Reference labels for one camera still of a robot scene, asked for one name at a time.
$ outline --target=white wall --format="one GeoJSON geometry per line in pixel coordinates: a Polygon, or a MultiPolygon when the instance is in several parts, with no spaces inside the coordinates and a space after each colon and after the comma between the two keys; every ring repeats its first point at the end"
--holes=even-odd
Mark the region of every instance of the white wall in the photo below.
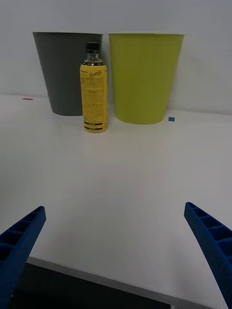
{"type": "MultiPolygon", "coordinates": [[[[32,31],[184,32],[170,105],[232,113],[231,0],[1,0],[0,93],[46,96],[32,31]]],[[[109,63],[108,38],[103,48],[109,63]]]]}

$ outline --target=bottle label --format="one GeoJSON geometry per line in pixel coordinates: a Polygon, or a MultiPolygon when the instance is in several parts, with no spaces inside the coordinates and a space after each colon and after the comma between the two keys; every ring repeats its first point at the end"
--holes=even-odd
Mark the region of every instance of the bottle label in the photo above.
{"type": "Polygon", "coordinates": [[[106,65],[82,64],[81,95],[84,128],[100,133],[107,129],[107,68],[106,65]]]}

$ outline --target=trash can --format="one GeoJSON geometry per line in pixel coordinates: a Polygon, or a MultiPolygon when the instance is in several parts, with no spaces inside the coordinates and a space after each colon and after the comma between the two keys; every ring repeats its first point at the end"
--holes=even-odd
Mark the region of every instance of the trash can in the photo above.
{"type": "Polygon", "coordinates": [[[165,115],[184,35],[109,34],[115,113],[131,124],[165,115]]]}
{"type": "Polygon", "coordinates": [[[82,115],[80,66],[86,43],[102,43],[102,34],[34,32],[40,64],[52,111],[64,116],[82,115]]]}

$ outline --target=black floor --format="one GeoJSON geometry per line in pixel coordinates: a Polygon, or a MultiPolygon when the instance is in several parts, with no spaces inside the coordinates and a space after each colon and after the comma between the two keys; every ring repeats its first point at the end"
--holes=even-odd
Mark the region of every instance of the black floor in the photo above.
{"type": "Polygon", "coordinates": [[[170,305],[26,264],[15,289],[14,309],[170,309],[170,305]]]}

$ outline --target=gray trash can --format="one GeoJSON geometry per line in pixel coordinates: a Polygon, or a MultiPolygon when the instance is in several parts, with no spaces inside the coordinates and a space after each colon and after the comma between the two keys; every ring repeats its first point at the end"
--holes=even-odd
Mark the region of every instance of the gray trash can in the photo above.
{"type": "Polygon", "coordinates": [[[102,43],[102,34],[34,32],[35,44],[52,111],[81,116],[80,66],[86,58],[86,43],[102,43]]]}

